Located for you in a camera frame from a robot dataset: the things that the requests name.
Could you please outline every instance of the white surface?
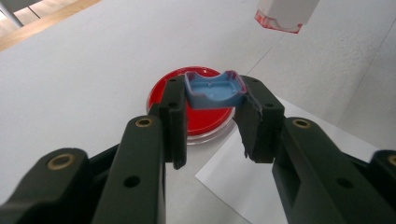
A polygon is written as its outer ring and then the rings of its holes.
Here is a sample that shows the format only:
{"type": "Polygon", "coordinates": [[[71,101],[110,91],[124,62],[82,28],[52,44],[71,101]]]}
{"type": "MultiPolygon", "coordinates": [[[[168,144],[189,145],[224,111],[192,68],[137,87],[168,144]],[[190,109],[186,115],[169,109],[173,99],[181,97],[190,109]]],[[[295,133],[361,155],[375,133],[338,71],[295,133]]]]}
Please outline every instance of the white surface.
{"type": "MultiPolygon", "coordinates": [[[[286,101],[286,117],[313,120],[344,152],[368,161],[377,148],[318,119],[286,101]]],[[[244,157],[238,131],[221,147],[196,177],[237,213],[254,224],[287,223],[272,175],[272,164],[256,164],[244,157]]]]}
{"type": "Polygon", "coordinates": [[[395,88],[396,71],[370,66],[339,127],[380,148],[396,148],[395,88]]]}
{"type": "MultiPolygon", "coordinates": [[[[393,0],[321,0],[298,35],[261,28],[256,4],[102,0],[0,52],[0,202],[47,152],[80,147],[93,156],[117,144],[127,121],[145,113],[150,88],[179,67],[233,69],[338,124],[374,57],[381,69],[394,62],[393,0]]],[[[394,88],[384,87],[392,95],[394,88]]],[[[394,107],[376,101],[384,119],[395,120],[394,107]]],[[[364,113],[343,129],[353,132],[358,118],[376,116],[364,113]]],[[[394,137],[382,138],[396,133],[395,126],[369,127],[354,134],[396,145],[394,137]]],[[[190,147],[186,167],[168,169],[167,223],[247,223],[194,177],[224,140],[190,147]]]]}

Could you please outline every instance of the blue plastic piece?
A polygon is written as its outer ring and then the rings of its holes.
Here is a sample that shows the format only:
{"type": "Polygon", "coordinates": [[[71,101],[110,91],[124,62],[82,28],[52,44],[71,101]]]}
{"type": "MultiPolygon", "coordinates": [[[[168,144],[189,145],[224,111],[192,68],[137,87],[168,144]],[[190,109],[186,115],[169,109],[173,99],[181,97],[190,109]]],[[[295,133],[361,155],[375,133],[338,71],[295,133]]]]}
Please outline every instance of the blue plastic piece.
{"type": "Polygon", "coordinates": [[[193,109],[238,106],[247,92],[244,81],[235,71],[226,71],[216,77],[187,72],[184,78],[187,98],[193,109]]]}

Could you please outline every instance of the white table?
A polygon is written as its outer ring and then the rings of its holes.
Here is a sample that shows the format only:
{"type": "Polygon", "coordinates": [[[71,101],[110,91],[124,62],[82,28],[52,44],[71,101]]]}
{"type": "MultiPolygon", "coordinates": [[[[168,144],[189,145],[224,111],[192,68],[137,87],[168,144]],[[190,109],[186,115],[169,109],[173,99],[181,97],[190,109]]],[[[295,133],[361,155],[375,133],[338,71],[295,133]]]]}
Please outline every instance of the white table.
{"type": "MultiPolygon", "coordinates": [[[[117,144],[155,82],[189,65],[259,78],[371,144],[396,146],[396,4],[322,0],[298,35],[262,29],[256,4],[103,0],[0,52],[0,201],[54,149],[93,156],[117,144]]],[[[167,166],[167,223],[247,223],[194,178],[223,141],[189,147],[180,171],[167,166]]]]}

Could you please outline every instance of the black plastic part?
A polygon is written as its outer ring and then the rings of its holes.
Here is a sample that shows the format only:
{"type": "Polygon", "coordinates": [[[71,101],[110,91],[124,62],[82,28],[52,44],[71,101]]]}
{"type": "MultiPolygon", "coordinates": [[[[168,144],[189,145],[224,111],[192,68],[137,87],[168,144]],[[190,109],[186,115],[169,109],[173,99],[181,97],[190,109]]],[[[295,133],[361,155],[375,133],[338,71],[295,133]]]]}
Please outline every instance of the black plastic part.
{"type": "Polygon", "coordinates": [[[285,107],[258,79],[241,77],[247,94],[236,108],[234,120],[245,146],[245,156],[257,163],[272,163],[285,107]]]}
{"type": "Polygon", "coordinates": [[[396,151],[377,151],[367,167],[367,179],[396,211],[396,151]]]}
{"type": "Polygon", "coordinates": [[[159,104],[153,104],[150,115],[163,122],[163,147],[165,161],[175,169],[186,164],[187,159],[187,111],[184,76],[169,79],[159,104]]]}
{"type": "Polygon", "coordinates": [[[285,120],[273,173],[289,223],[393,223],[396,213],[311,120],[285,120]]]}
{"type": "Polygon", "coordinates": [[[111,147],[108,150],[105,150],[90,158],[90,165],[93,175],[99,175],[102,172],[108,171],[111,163],[114,160],[114,157],[116,156],[118,148],[119,145],[115,145],[114,147],[111,147]]]}
{"type": "Polygon", "coordinates": [[[132,119],[114,158],[92,223],[164,223],[163,126],[132,119]]]}
{"type": "Polygon", "coordinates": [[[53,151],[35,164],[0,207],[0,223],[72,223],[90,181],[84,151],[76,148],[53,151]],[[50,168],[51,159],[61,155],[67,157],[52,160],[50,168]]]}

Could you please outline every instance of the hole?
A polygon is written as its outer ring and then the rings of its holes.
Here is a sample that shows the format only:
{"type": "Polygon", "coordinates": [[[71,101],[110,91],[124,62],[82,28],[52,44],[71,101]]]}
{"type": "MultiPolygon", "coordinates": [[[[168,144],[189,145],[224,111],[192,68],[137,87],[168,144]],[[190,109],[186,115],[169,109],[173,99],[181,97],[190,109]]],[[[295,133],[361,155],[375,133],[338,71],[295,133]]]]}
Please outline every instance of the hole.
{"type": "Polygon", "coordinates": [[[388,161],[390,162],[390,164],[396,166],[396,155],[390,155],[388,157],[388,161]]]}
{"type": "Polygon", "coordinates": [[[139,176],[132,175],[124,180],[124,186],[128,189],[134,188],[140,184],[139,176]]]}
{"type": "Polygon", "coordinates": [[[54,165],[63,165],[70,161],[70,157],[60,157],[53,160],[54,165]]]}
{"type": "Polygon", "coordinates": [[[346,189],[353,189],[353,184],[345,178],[337,178],[337,183],[339,186],[346,189]]]}
{"type": "Polygon", "coordinates": [[[151,125],[151,119],[139,119],[135,125],[140,128],[146,128],[151,125]]]}
{"type": "Polygon", "coordinates": [[[295,119],[293,121],[293,124],[299,128],[304,128],[304,129],[308,129],[311,126],[311,124],[308,121],[303,119],[295,119]]]}
{"type": "Polygon", "coordinates": [[[74,160],[75,156],[73,154],[62,154],[52,158],[47,166],[50,170],[62,170],[63,168],[71,165],[74,160]]]}
{"type": "Polygon", "coordinates": [[[168,104],[170,107],[176,107],[177,106],[177,103],[169,103],[168,104]]]}

